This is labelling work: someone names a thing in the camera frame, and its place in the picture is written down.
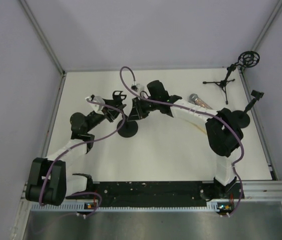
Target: black mount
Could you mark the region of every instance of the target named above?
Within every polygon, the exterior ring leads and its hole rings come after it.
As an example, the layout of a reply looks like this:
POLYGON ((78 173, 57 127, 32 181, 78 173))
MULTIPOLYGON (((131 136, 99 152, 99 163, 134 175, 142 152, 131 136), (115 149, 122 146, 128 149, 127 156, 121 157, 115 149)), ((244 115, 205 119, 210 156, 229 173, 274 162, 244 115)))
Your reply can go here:
MULTIPOLYGON (((25 197, 28 201, 39 201, 44 182, 43 177, 46 176, 52 163, 53 161, 41 157, 37 157, 33 160, 25 192, 25 197)), ((66 164, 60 160, 53 166, 53 174, 51 174, 51 178, 48 180, 45 187, 42 202, 44 204, 59 206, 63 202, 65 194, 66 164)))
POLYGON ((232 113, 241 129, 246 128, 250 124, 250 117, 247 112, 250 111, 255 103, 263 97, 264 93, 253 90, 251 95, 254 98, 246 105, 244 111, 236 110, 232 113))
MULTIPOLYGON (((238 199, 240 184, 235 181, 236 179, 223 186, 216 179, 213 182, 204 183, 202 181, 101 181, 93 183, 93 180, 88 178, 86 191, 100 194, 103 199, 102 207, 106 208, 205 207, 206 203, 212 199, 229 201, 238 199)), ((81 195, 68 196, 66 199, 91 200, 92 197, 81 195)))
MULTIPOLYGON (((119 123, 116 126, 116 129, 119 128, 119 126, 122 124, 123 120, 120 120, 119 123)), ((131 138, 132 136, 134 136, 137 131, 139 129, 139 126, 137 125, 136 121, 125 121, 125 123, 123 124, 123 126, 118 130, 118 134, 121 137, 124 138, 131 138)))
POLYGON ((228 104, 227 100, 227 92, 226 92, 226 85, 229 82, 235 81, 235 79, 228 80, 231 73, 235 71, 235 69, 238 67, 240 71, 243 70, 243 68, 252 68, 255 65, 258 64, 260 61, 260 55, 255 51, 245 51, 241 53, 241 55, 238 57, 237 62, 231 64, 231 66, 227 67, 227 74, 224 80, 222 81, 204 81, 203 84, 216 84, 219 88, 222 89, 222 91, 225 93, 225 104, 228 104))
MULTIPOLYGON (((221 111, 217 112, 216 116, 224 120, 233 129, 240 140, 243 138, 243 132, 237 124, 237 119, 229 109, 223 108, 221 111)), ((209 118, 205 127, 209 145, 216 154, 229 157, 231 153, 239 147, 236 138, 219 120, 209 118)))

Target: silver microphone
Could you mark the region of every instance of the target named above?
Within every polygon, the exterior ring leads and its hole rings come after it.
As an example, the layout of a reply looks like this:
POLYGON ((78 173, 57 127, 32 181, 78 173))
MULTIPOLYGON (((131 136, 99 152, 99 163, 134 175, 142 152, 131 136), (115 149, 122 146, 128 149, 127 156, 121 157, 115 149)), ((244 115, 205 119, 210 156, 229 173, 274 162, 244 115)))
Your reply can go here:
POLYGON ((200 107, 206 108, 206 109, 212 109, 205 101, 203 101, 199 96, 195 93, 192 93, 189 97, 189 103, 198 105, 200 107))

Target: black round base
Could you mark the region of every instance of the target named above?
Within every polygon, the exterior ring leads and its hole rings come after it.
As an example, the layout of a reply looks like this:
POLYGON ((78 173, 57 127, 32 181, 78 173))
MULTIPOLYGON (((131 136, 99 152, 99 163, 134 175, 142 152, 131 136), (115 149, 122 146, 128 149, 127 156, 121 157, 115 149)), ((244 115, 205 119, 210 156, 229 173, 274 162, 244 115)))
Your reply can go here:
MULTIPOLYGON (((117 124, 116 128, 118 128, 123 120, 120 120, 120 122, 117 124)), ((120 136, 124 138, 131 138, 134 136, 139 129, 139 126, 137 125, 136 121, 129 121, 125 122, 121 129, 118 130, 118 133, 120 136)))
POLYGON ((233 112, 233 115, 235 119, 237 120, 237 124, 241 129, 246 128, 250 124, 250 117, 248 114, 243 114, 243 111, 241 110, 236 110, 233 112))

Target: robotic arm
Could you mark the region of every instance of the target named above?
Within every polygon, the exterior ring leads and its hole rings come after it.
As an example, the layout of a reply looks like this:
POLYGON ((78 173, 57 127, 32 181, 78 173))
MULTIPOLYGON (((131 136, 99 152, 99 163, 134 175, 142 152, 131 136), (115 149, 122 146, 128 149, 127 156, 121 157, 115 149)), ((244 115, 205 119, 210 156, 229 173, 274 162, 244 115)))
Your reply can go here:
MULTIPOLYGON (((239 144, 233 134, 225 128, 220 121, 200 114, 199 112, 218 116, 234 130, 241 140, 243 138, 243 133, 241 131, 240 123, 243 121, 246 122, 246 116, 248 117, 246 114, 247 109, 250 109, 253 104, 263 96, 263 93, 254 91, 256 100, 254 100, 253 103, 249 103, 245 111, 231 112, 227 108, 223 108, 220 111, 206 109, 192 104, 182 99, 180 96, 169 95, 159 80, 150 82, 147 85, 147 88, 150 92, 148 99, 185 106, 194 110, 194 112, 177 106, 152 103, 139 97, 135 97, 132 99, 133 107, 127 118, 127 122, 122 128, 124 131, 118 131, 118 133, 125 138, 133 136, 138 129, 135 121, 148 117, 150 112, 156 110, 159 110, 162 114, 166 114, 170 117, 186 120, 197 125, 201 129, 205 128, 209 145, 214 153, 216 153, 214 155, 217 162, 217 170, 214 178, 214 187, 211 189, 213 194, 205 194, 204 192, 201 194, 201 197, 205 200, 211 199, 211 195, 220 198, 228 198, 229 190, 236 182, 236 176, 232 170, 232 163, 236 160, 235 152, 238 151, 239 144), (131 123, 133 122, 136 127, 131 127, 131 123)), ((133 85, 132 90, 142 97, 146 93, 144 91, 144 86, 140 84, 133 85)), ((87 97, 86 100, 106 104, 121 110, 126 106, 122 103, 123 100, 126 99, 126 95, 123 95, 122 91, 113 92, 112 97, 113 99, 107 100, 100 96, 92 95, 87 97)), ((39 201, 43 182, 51 164, 66 150, 69 150, 68 153, 63 155, 63 157, 53 165, 52 173, 49 176, 48 184, 44 190, 42 202, 44 204, 58 206, 63 202, 65 197, 70 196, 72 193, 85 191, 93 184, 90 175, 73 172, 71 165, 76 158, 85 155, 93 147, 93 143, 81 144, 82 142, 92 141, 94 139, 94 136, 88 132, 105 119, 109 122, 113 122, 113 120, 118 117, 119 113, 116 110, 98 104, 91 104, 91 107, 94 111, 87 116, 80 112, 74 113, 71 116, 71 140, 62 149, 46 158, 36 158, 33 161, 26 189, 27 200, 34 202, 39 201)))
MULTIPOLYGON (((194 113, 176 106, 152 103, 136 97, 132 100, 133 107, 128 116, 128 121, 144 119, 149 116, 150 112, 159 110, 161 113, 170 117, 180 118, 195 124, 200 129, 206 129, 209 145, 216 153, 215 160, 217 163, 217 169, 215 180, 226 189, 230 189, 236 181, 235 174, 232 170, 232 163, 236 160, 235 157, 239 144, 233 134, 225 128, 220 121, 206 115, 199 114, 197 111, 216 115, 223 119, 235 131, 241 140, 243 138, 243 133, 238 126, 238 119, 236 115, 227 108, 215 111, 192 104, 182 99, 180 96, 170 96, 159 80, 150 82, 147 85, 147 88, 150 92, 148 99, 184 106, 194 110, 194 113)), ((144 87, 140 84, 132 86, 132 89, 138 94, 144 92, 144 87)))
MULTIPOLYGON (((122 110, 126 105, 123 104, 126 95, 122 91, 114 91, 113 99, 107 100, 100 96, 89 96, 86 99, 95 103, 106 104, 122 110)), ((74 113, 70 118, 71 140, 61 149, 46 158, 36 158, 32 162, 31 171, 26 188, 26 199, 38 202, 42 190, 44 179, 53 161, 64 151, 69 150, 61 160, 55 162, 52 173, 43 195, 43 203, 60 205, 64 198, 73 193, 84 191, 92 180, 90 175, 73 172, 72 163, 77 158, 87 154, 93 147, 93 143, 81 144, 82 142, 94 140, 94 135, 88 132, 100 124, 103 120, 113 122, 120 114, 116 110, 105 106, 91 103, 94 111, 87 116, 80 112, 74 113)))

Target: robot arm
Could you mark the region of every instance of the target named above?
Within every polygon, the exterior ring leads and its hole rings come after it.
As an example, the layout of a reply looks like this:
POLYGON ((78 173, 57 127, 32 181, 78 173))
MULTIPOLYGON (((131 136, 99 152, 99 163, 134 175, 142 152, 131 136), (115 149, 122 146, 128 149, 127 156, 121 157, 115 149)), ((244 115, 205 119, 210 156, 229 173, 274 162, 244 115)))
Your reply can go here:
MULTIPOLYGON (((233 185, 235 183, 235 174, 232 170, 232 163, 236 160, 236 151, 239 147, 239 144, 233 134, 226 129, 220 121, 198 113, 203 112, 218 116, 228 125, 230 125, 239 138, 242 139, 243 133, 239 128, 236 121, 237 119, 232 112, 227 108, 224 108, 220 111, 206 109, 204 107, 190 103, 182 99, 180 96, 170 96, 159 80, 150 82, 147 85, 147 88, 150 92, 150 96, 148 97, 149 99, 184 106, 194 110, 194 112, 176 106, 152 103, 136 97, 132 100, 133 107, 130 115, 128 116, 128 121, 144 119, 148 117, 150 112, 159 110, 161 113, 170 117, 180 118, 195 124, 200 129, 206 129, 209 145, 216 153, 215 160, 217 163, 217 168, 215 180, 225 187, 230 187, 233 185)), ((139 89, 144 91, 144 87, 140 84, 134 85, 132 89, 137 93, 140 92, 139 89)))
MULTIPOLYGON (((112 95, 113 99, 107 100, 100 96, 89 96, 86 99, 106 104, 118 109, 123 109, 126 105, 122 101, 126 95, 122 91, 115 91, 112 95)), ((93 143, 81 144, 82 142, 94 140, 94 135, 88 132, 107 119, 113 122, 119 115, 116 110, 91 103, 94 111, 87 116, 80 112, 74 113, 70 118, 72 135, 69 142, 59 149, 57 152, 45 157, 36 158, 32 162, 29 179, 26 188, 26 199, 33 202, 39 201, 40 192, 42 190, 44 179, 53 161, 63 152, 69 150, 62 158, 57 161, 52 168, 46 185, 43 203, 51 205, 60 205, 64 198, 73 193, 84 191, 91 181, 91 176, 73 172, 72 163, 77 158, 87 154, 93 147, 93 143)))

